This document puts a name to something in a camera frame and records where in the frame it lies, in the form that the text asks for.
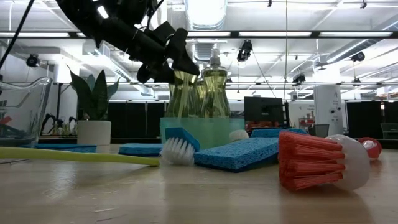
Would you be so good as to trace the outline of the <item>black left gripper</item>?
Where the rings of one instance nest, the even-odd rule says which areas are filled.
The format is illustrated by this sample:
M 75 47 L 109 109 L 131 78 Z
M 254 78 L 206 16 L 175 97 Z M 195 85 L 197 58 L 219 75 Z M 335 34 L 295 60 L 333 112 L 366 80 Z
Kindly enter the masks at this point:
M 174 84 L 174 71 L 165 62 L 167 59 L 166 42 L 172 34 L 169 41 L 169 57 L 173 60 L 172 67 L 192 75 L 200 74 L 198 67 L 186 50 L 188 32 L 183 28 L 178 28 L 175 31 L 166 21 L 155 30 L 145 29 L 142 31 L 138 29 L 133 35 L 132 43 L 129 46 L 129 59 L 143 63 L 137 72 L 139 82 L 146 83 L 149 79 L 153 79 L 155 83 Z

